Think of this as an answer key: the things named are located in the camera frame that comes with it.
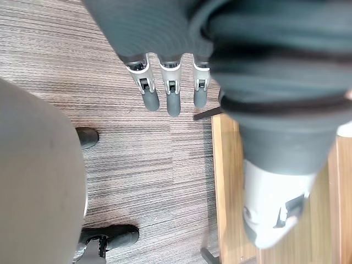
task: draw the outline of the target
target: striped carpet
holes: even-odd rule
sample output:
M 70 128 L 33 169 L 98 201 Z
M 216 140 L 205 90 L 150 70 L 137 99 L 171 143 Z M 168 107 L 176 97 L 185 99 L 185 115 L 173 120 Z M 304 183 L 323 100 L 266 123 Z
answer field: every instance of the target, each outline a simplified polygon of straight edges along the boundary
M 76 0 L 0 3 L 1 77 L 60 108 L 101 140 L 84 151 L 89 207 L 84 226 L 135 224 L 140 240 L 108 263 L 205 263 L 218 255 L 210 120 L 194 122 L 192 59 L 183 57 L 181 114 L 148 112 L 124 65 Z M 211 84 L 205 109 L 218 106 Z

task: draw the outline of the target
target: prosthetic hand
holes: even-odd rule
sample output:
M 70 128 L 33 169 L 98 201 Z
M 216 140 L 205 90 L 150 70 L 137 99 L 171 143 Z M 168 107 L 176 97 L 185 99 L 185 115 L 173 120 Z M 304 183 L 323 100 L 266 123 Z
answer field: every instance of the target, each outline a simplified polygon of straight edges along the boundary
M 260 248 L 297 223 L 336 129 L 352 118 L 352 5 L 329 1 L 84 0 L 130 71 L 147 109 L 159 100 L 148 52 L 158 55 L 167 108 L 180 113 L 180 58 L 194 55 L 194 102 L 212 77 L 240 125 L 244 223 Z

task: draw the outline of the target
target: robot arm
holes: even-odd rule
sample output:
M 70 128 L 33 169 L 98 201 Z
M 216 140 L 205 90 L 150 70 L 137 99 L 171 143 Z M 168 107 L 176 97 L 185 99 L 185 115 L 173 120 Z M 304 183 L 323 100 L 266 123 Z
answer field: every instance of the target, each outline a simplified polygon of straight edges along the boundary
M 240 125 L 248 237 L 259 248 L 279 241 L 302 214 L 337 127 L 352 117 L 352 75 L 345 63 L 352 52 L 352 5 L 318 0 L 84 4 L 149 110 L 157 110 L 159 100 L 146 53 L 159 57 L 171 116 L 180 112 L 181 55 L 195 58 L 196 106 L 205 105 L 210 70 L 221 86 L 221 107 Z

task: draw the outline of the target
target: white plastic part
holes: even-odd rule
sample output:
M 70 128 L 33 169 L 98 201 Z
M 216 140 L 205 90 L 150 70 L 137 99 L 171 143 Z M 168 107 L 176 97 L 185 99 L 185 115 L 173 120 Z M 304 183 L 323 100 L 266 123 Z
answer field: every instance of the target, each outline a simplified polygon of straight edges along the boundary
M 337 129 L 337 135 L 344 138 L 352 138 L 352 121 L 339 126 Z
M 141 79 L 147 79 L 149 91 L 151 93 L 155 91 L 154 75 L 153 75 L 153 70 L 150 67 L 148 54 L 146 54 L 146 67 L 143 70 L 131 70 L 128 66 L 126 66 L 126 68 L 130 72 L 134 82 L 137 84 L 141 94 L 144 95 L 145 93 L 140 81 Z
M 169 95 L 170 94 L 170 81 L 175 81 L 175 94 L 180 93 L 181 89 L 181 62 L 174 68 L 166 68 L 160 62 L 159 66 L 161 69 L 161 75 L 163 78 L 163 83 L 165 87 L 165 92 Z
M 0 79 L 0 263 L 71 263 L 86 202 L 70 120 Z
M 210 68 L 200 68 L 193 62 L 193 79 L 194 79 L 194 90 L 199 90 L 199 81 L 205 81 L 204 90 L 208 90 L 211 76 L 210 76 Z
M 274 228 L 281 208 L 301 195 L 308 198 L 316 174 L 282 175 L 267 172 L 244 161 L 245 207 L 244 221 L 256 234 L 253 243 L 260 249 L 276 244 L 296 225 L 298 219 L 286 220 L 285 227 Z

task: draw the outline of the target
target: gray fabric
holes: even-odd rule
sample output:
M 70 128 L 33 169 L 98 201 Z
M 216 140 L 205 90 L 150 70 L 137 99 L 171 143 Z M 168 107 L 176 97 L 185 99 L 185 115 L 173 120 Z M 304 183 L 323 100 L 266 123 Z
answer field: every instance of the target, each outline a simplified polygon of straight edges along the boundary
M 149 112 L 80 1 L 1 2 L 0 21 L 2 77 L 100 133 L 84 150 L 84 226 L 140 227 L 137 244 L 107 252 L 107 263 L 204 263 L 202 246 L 218 255 L 211 122 L 192 120 L 200 110 L 191 57 L 182 62 L 181 114 L 171 118 L 156 57 L 160 109 Z M 213 82 L 204 110 L 218 106 L 217 95 Z
M 212 44 L 189 32 L 199 0 L 84 0 L 113 49 L 123 56 L 146 52 L 169 57 L 186 52 L 209 57 Z

